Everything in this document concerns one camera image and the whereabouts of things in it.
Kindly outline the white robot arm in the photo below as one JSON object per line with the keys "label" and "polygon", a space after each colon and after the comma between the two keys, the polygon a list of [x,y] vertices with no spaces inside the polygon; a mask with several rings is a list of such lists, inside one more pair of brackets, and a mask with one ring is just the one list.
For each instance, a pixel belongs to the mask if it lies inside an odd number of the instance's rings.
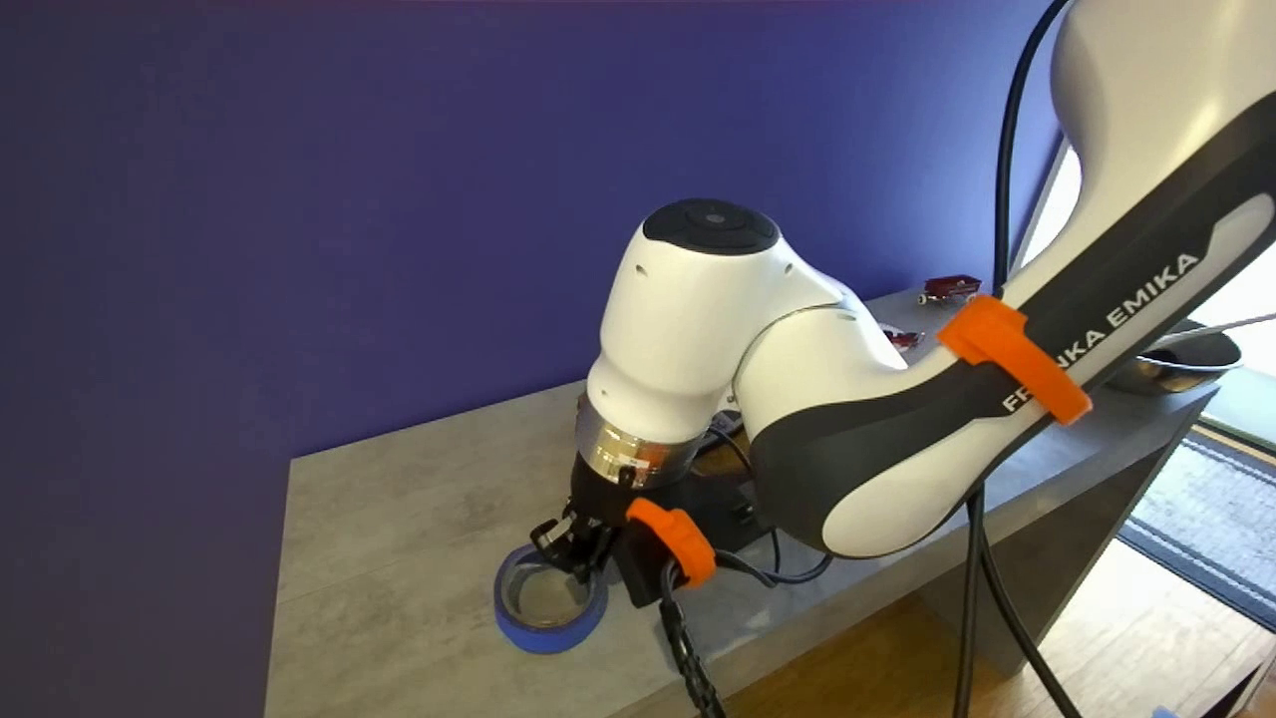
{"label": "white robot arm", "polygon": [[709,579],[705,532],[657,482],[725,409],[778,532],[899,554],[1274,244],[1276,0],[1072,0],[1053,109],[1080,160],[1072,216],[1000,289],[931,308],[912,350],[771,216],[650,213],[610,282],[540,558],[576,579],[618,558],[641,601]]}

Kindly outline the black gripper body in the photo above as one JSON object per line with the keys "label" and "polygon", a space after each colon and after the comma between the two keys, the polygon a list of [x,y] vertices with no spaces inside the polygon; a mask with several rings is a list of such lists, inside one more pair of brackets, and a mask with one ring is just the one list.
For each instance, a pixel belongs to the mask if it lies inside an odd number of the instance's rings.
{"label": "black gripper body", "polygon": [[618,566],[636,608],[673,585],[701,585],[719,576],[721,552],[757,539],[757,511],[743,475],[697,475],[690,466],[641,480],[628,466],[604,480],[587,461],[569,470],[567,515],[624,532],[605,564]]}

